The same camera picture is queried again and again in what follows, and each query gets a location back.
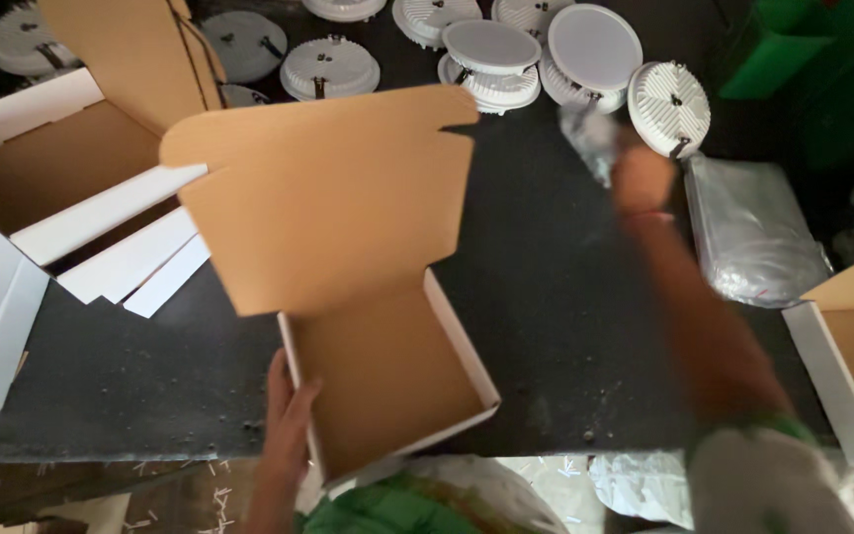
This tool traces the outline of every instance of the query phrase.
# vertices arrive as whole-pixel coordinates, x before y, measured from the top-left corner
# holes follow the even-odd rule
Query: black table
[[[695,72],[725,30],[709,0],[604,4],[634,26],[647,60],[674,59]],[[351,25],[286,1],[194,8],[196,20],[231,8],[260,11],[293,45],[343,34],[378,59],[380,89],[436,82],[441,54],[409,42],[390,6]],[[277,73],[252,87],[291,101]],[[709,154],[765,159],[785,145],[765,105],[713,110]],[[470,134],[476,150],[459,249],[434,271],[503,405],[435,450],[493,456],[685,444],[693,421],[668,365],[647,276],[606,191],[559,133],[555,103],[542,94],[504,117],[484,115]],[[834,442],[780,314],[738,308],[800,415]],[[0,413],[0,462],[255,455],[262,434],[253,423],[263,417],[265,371],[280,345],[273,315],[234,315],[209,263],[149,320],[103,299],[83,306],[53,282]]]

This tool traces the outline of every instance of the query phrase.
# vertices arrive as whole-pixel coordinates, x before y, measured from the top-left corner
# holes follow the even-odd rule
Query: hand
[[[322,390],[315,379],[296,392],[279,349],[268,367],[266,442],[256,471],[246,532],[291,532],[295,497],[308,470],[307,432],[311,404]]]
[[[618,159],[611,171],[611,197],[624,217],[660,211],[678,169],[641,140],[631,127],[618,135]]]

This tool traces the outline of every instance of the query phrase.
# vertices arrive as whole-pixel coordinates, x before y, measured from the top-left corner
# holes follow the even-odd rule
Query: plastic bag
[[[611,187],[611,167],[618,157],[618,128],[615,119],[595,112],[593,104],[559,108],[559,129],[605,189]]]
[[[601,503],[622,515],[694,528],[680,452],[599,454],[588,478]]]
[[[778,165],[695,154],[686,169],[700,268],[718,294],[786,308],[832,275]]]

